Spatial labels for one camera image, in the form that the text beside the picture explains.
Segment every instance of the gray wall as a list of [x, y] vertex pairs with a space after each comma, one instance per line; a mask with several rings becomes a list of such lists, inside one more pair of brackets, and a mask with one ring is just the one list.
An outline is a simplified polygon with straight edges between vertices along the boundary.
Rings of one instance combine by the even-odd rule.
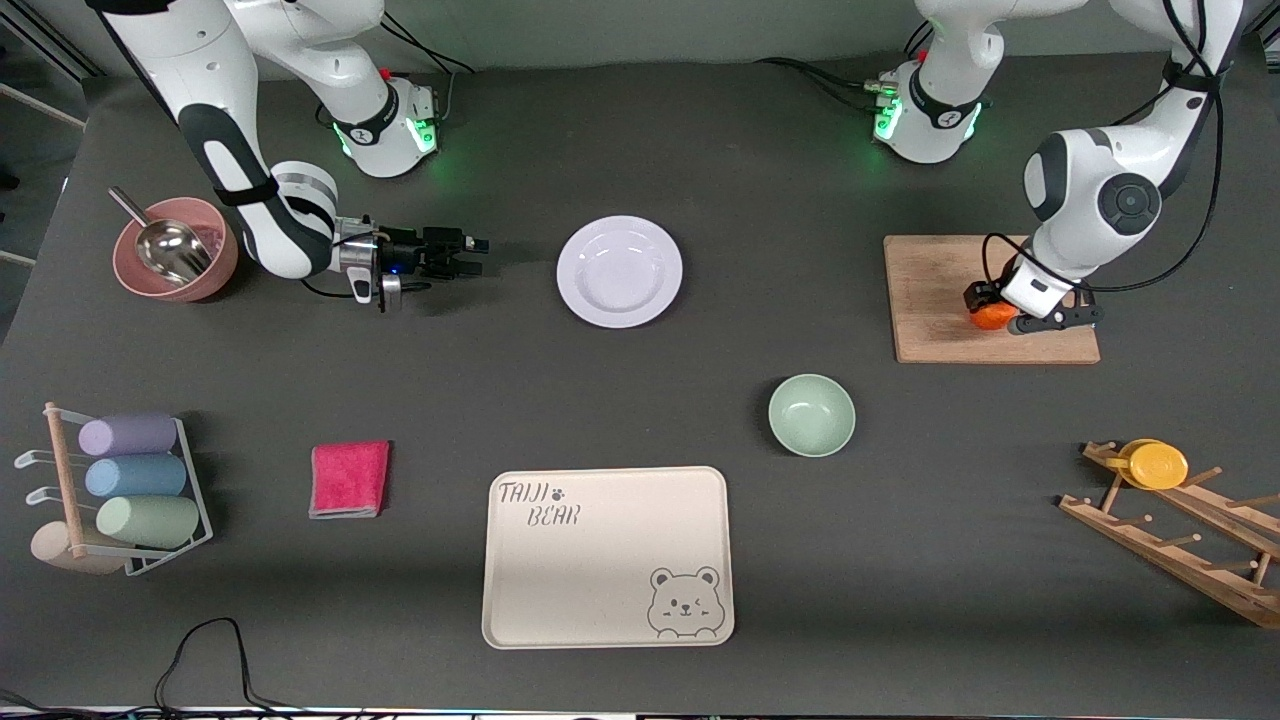
[[[83, 1], [27, 3], [104, 69], [128, 74]], [[477, 68], [844, 58], [901, 47], [920, 22], [909, 0], [387, 0], [387, 9], [424, 44]], [[1105, 0], [1056, 18], [1010, 22], [1004, 32], [1018, 55], [1162, 49]], [[384, 32], [360, 42], [380, 65], [431, 68]], [[278, 68], [264, 72], [287, 77]]]

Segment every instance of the white tray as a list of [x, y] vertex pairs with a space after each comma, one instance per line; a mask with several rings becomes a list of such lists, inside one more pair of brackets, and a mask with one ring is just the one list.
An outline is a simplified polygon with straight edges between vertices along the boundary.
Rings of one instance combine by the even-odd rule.
[[489, 488], [485, 641], [498, 650], [713, 646], [733, 633], [714, 468], [506, 473]]

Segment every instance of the pink bowl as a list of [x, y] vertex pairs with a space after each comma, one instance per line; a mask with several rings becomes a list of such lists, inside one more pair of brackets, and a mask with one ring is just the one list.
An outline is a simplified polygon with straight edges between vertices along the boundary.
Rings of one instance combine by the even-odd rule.
[[120, 237], [115, 240], [115, 252], [111, 254], [111, 268], [115, 270], [115, 279], [125, 290], [143, 297], [168, 300], [169, 302], [195, 302], [204, 300], [221, 290], [227, 281], [236, 272], [236, 263], [239, 260], [239, 243], [236, 233], [227, 227], [227, 220], [209, 202], [198, 197], [173, 197], [163, 200], [147, 208], [151, 218], [169, 220], [182, 220], [196, 231], [205, 247], [212, 254], [214, 261], [209, 269], [198, 278], [182, 287], [174, 287], [169, 281], [161, 278], [150, 268], [142, 264], [138, 258], [137, 241], [142, 225], [137, 220], [129, 220], [120, 231]]

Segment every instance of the red cloth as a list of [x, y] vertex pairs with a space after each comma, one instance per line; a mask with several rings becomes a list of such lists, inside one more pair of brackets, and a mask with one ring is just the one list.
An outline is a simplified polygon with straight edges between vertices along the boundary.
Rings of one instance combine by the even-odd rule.
[[376, 518], [383, 510], [390, 448], [388, 441], [312, 448], [311, 519]]

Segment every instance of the green bowl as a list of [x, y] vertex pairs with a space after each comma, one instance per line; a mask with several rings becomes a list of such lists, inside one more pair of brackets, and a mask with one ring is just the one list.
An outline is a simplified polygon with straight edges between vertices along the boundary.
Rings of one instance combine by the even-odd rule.
[[782, 447], [804, 457], [838, 452], [854, 437], [854, 401], [824, 375], [788, 378], [769, 398], [769, 428]]

